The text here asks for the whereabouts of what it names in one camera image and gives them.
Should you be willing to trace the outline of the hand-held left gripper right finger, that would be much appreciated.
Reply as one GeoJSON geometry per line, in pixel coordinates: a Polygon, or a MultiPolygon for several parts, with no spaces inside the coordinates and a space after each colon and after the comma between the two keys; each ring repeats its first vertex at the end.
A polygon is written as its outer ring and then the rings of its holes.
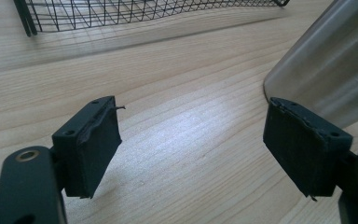
{"type": "Polygon", "coordinates": [[[328,197],[352,136],[298,103],[272,97],[263,142],[305,196],[328,197]]]}

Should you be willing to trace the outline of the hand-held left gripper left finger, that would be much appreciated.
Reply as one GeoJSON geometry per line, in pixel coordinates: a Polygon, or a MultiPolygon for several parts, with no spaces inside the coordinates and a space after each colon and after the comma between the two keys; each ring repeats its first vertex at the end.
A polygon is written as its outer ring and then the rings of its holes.
{"type": "Polygon", "coordinates": [[[92,198],[122,140],[114,96],[87,103],[52,135],[68,197],[92,198]]]}

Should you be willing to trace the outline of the stainless steel cup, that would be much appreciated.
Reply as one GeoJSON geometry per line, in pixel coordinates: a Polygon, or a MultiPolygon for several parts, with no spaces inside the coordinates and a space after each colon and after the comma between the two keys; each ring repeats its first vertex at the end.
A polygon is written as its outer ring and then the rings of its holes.
{"type": "Polygon", "coordinates": [[[268,73],[267,98],[344,128],[358,121],[358,0],[334,0],[268,73]]]}

